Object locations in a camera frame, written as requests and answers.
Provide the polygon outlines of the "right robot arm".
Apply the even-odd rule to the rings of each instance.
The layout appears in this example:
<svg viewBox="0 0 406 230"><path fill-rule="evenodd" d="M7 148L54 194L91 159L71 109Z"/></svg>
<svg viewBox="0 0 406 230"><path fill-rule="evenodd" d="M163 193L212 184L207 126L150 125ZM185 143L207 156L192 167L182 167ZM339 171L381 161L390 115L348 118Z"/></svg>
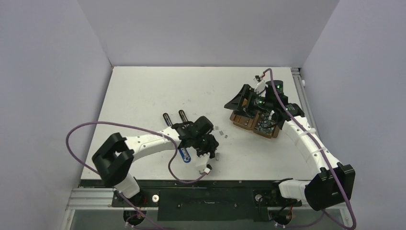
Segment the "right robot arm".
<svg viewBox="0 0 406 230"><path fill-rule="evenodd" d="M345 203L350 205L355 170L342 164L322 143L296 103L290 103L283 92L283 81L263 83L258 91L250 85L242 86L238 94L224 105L233 115L255 119L265 115L270 126L283 131L301 153L308 168L315 175L310 181L284 179L271 191L271 200L283 205L289 199L307 202L319 211Z"/></svg>

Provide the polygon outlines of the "brown plastic tray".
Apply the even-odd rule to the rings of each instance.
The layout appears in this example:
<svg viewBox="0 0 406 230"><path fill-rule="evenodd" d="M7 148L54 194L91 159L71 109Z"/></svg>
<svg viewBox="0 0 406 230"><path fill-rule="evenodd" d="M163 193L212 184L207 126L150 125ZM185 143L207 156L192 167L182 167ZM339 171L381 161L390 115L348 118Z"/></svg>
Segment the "brown plastic tray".
<svg viewBox="0 0 406 230"><path fill-rule="evenodd" d="M252 131L253 133L260 135L265 138L277 138L280 128L277 125L278 114L274 110L268 110L266 107L266 99L264 97L259 97L254 100L254 104L257 106L257 109L254 109L252 117L244 115L243 112L233 111L230 120L237 127L240 127L247 131ZM265 134L254 130L259 119L268 118L276 123L276 126L272 133Z"/></svg>

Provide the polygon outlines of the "black stapler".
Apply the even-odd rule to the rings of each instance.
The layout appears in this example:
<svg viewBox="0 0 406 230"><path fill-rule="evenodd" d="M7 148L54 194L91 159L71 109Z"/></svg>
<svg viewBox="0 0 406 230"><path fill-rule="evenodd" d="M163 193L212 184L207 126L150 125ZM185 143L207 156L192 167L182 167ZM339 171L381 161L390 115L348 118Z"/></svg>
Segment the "black stapler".
<svg viewBox="0 0 406 230"><path fill-rule="evenodd" d="M182 121L183 123L186 123L186 122L189 121L188 118L187 118L187 116L186 116L186 114L185 114L185 112L184 112L183 110L179 110L179 111L178 111L178 114L179 114L179 116L180 116L180 118L181 118L181 121Z"/></svg>

